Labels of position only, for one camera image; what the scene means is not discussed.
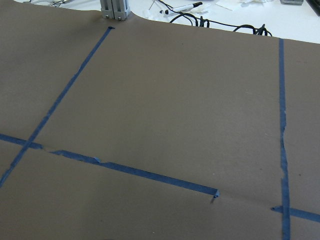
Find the aluminium frame post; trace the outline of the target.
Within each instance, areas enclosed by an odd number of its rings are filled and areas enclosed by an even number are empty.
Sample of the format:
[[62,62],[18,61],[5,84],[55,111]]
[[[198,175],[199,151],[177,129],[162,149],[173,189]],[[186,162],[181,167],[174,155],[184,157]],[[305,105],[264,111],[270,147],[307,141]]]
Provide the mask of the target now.
[[127,0],[100,0],[100,6],[104,19],[124,21],[131,12]]

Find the black marker pen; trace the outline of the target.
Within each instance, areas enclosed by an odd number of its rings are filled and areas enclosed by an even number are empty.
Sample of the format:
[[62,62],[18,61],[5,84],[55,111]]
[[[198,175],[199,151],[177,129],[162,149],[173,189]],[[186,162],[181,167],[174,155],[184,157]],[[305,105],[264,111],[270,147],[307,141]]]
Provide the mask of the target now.
[[183,5],[183,6],[179,6],[179,7],[168,7],[168,9],[163,10],[162,13],[165,15],[168,15],[169,13],[180,13],[180,12],[185,12],[185,11],[189,11],[192,10],[194,8],[197,8],[199,6],[203,5],[202,2],[195,2],[192,4],[188,4],[188,5]]

